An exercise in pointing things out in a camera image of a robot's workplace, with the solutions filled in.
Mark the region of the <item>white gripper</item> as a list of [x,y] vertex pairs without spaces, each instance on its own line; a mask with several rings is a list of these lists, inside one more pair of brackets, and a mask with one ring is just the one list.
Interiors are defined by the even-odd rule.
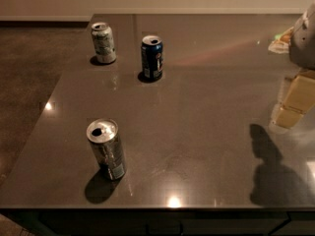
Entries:
[[293,26],[289,44],[290,61],[300,70],[293,78],[283,79],[271,123],[282,129],[295,126],[315,106],[315,3]]

